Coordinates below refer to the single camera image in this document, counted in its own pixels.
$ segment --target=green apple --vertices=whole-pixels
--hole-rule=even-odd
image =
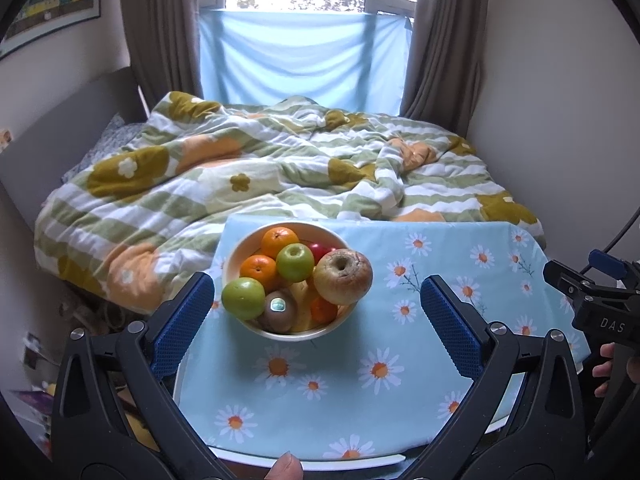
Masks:
[[[314,254],[305,244],[289,244],[278,253],[276,269],[288,282],[304,282],[314,272]]]
[[[264,312],[264,287],[253,278],[238,278],[222,289],[222,306],[232,316],[249,321]]]

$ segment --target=light blue tablecloth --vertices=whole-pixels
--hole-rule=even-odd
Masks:
[[[227,221],[209,271],[218,297],[228,252],[273,221]],[[432,440],[470,380],[458,375],[420,308],[419,286],[430,274],[440,274],[487,321],[531,335],[559,328],[577,361],[589,353],[571,327],[564,296],[543,281],[545,255],[512,224],[319,223],[369,257],[371,290],[340,328],[313,343],[278,344],[249,332],[222,307],[212,309],[178,382],[178,405],[207,444],[327,460],[393,454]],[[511,381],[494,420],[508,415],[519,384],[518,377]]]

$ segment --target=gray headboard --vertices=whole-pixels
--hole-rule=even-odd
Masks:
[[[130,67],[84,86],[0,153],[0,182],[31,230],[60,177],[80,162],[117,112],[127,123],[146,121]]]

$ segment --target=framed picture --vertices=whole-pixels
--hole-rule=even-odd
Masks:
[[[100,17],[100,0],[28,0],[0,41],[0,59],[31,41]]]

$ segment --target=silver bolt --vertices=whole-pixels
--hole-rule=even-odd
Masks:
[[[145,327],[145,324],[142,321],[132,321],[127,326],[127,331],[132,334],[137,334],[138,332],[142,332]]]
[[[75,330],[73,330],[70,337],[74,341],[78,341],[78,339],[84,337],[84,328],[76,328]]]
[[[560,332],[559,330],[552,330],[551,331],[551,339],[553,339],[554,341],[564,341],[564,334],[562,332]]]
[[[491,332],[495,335],[505,335],[507,333],[507,327],[504,326],[503,323],[499,322],[491,323],[489,329],[491,329]]]

